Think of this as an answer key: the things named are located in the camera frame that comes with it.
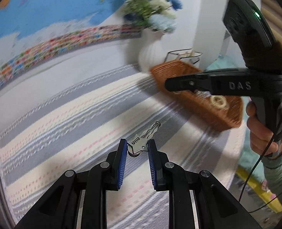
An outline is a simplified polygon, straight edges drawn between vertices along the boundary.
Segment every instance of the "beige ring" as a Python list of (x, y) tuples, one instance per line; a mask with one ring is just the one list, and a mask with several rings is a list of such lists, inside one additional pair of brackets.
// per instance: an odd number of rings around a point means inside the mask
[(227, 105), (227, 100), (222, 95), (212, 95), (210, 97), (210, 101), (212, 105), (214, 105), (215, 107), (219, 109), (225, 108)]

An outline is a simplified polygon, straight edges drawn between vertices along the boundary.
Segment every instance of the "flower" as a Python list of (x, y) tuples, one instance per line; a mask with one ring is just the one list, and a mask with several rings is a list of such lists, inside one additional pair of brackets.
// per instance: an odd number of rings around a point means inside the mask
[(176, 19), (176, 15), (172, 10), (164, 10), (161, 12), (161, 14), (165, 15), (166, 17), (175, 20)]
[(151, 0), (150, 5), (154, 10), (158, 9), (159, 7), (162, 9), (168, 9), (171, 7), (171, 3), (167, 2), (166, 0)]
[(175, 10), (182, 9), (182, 2), (180, 0), (166, 0), (172, 3), (172, 7)]
[(155, 31), (164, 31), (166, 33), (174, 32), (176, 28), (175, 20), (172, 20), (162, 14), (153, 14), (149, 17), (150, 28)]

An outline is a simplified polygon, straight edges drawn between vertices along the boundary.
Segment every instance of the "person's arm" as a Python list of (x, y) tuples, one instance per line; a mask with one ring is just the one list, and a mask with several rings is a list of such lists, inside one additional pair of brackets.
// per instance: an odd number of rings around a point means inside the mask
[[(258, 154), (262, 154), (273, 133), (258, 121), (255, 116), (256, 108), (252, 103), (248, 104), (246, 112), (248, 116), (250, 116), (247, 121), (247, 126), (250, 129), (251, 149)], [(276, 143), (272, 143), (267, 151), (267, 154), (276, 152), (277, 150), (278, 145)], [(262, 159), (262, 163), (264, 165), (264, 175), (267, 180), (268, 188), (274, 194), (279, 195), (282, 192), (282, 140), (279, 156), (275, 159), (264, 157)], [(282, 195), (278, 196), (278, 199), (282, 204)]]

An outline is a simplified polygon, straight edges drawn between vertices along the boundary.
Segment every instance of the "brown wicker basket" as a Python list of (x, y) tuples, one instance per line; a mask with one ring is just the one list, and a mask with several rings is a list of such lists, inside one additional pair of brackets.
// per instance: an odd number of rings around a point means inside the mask
[(158, 89), (179, 101), (186, 109), (200, 116), (211, 127), (218, 131), (224, 131), (233, 127), (239, 127), (242, 121), (243, 102), (239, 96), (226, 96), (229, 108), (217, 109), (212, 105), (210, 98), (201, 98), (191, 91), (182, 91), (176, 95), (164, 87), (167, 78), (188, 75), (201, 70), (185, 62), (174, 60), (151, 68)]

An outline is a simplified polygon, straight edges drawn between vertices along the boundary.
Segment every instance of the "silver screw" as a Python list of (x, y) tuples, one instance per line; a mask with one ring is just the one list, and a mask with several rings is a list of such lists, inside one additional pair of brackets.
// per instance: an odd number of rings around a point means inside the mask
[(167, 167), (167, 168), (173, 168), (174, 167), (174, 163), (172, 163), (172, 162), (167, 162), (167, 163), (165, 163), (165, 166)]
[(209, 177), (209, 176), (210, 176), (210, 172), (207, 171), (207, 170), (202, 170), (202, 171), (200, 172), (200, 174), (201, 174), (203, 177)]
[(66, 171), (65, 175), (66, 175), (66, 177), (71, 177), (71, 176), (74, 175), (74, 171), (73, 170), (68, 170), (68, 171)]
[(109, 163), (108, 163), (108, 162), (102, 162), (102, 163), (100, 164), (100, 166), (101, 166), (102, 168), (108, 168)]

